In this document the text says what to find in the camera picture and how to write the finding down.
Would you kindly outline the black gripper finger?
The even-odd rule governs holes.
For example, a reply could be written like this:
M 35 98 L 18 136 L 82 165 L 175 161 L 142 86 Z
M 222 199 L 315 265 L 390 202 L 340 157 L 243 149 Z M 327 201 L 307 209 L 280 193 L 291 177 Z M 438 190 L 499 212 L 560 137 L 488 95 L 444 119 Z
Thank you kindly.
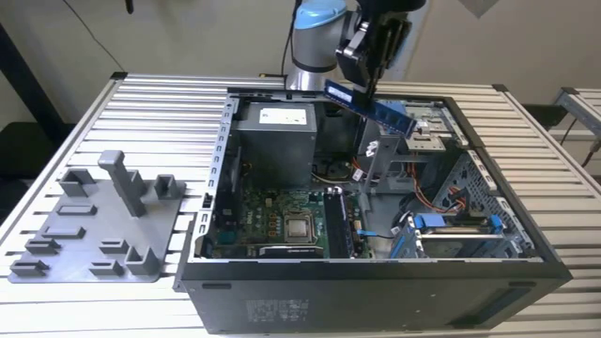
M 406 45 L 408 35 L 412 31 L 411 20 L 392 20 L 387 27 L 387 43 L 384 48 L 384 68 L 388 69 L 394 66 L 399 55 Z
M 376 62 L 379 61 L 378 29 L 360 20 L 336 49 L 336 58 L 346 79 L 354 84 L 352 103 L 368 106 L 376 89 Z

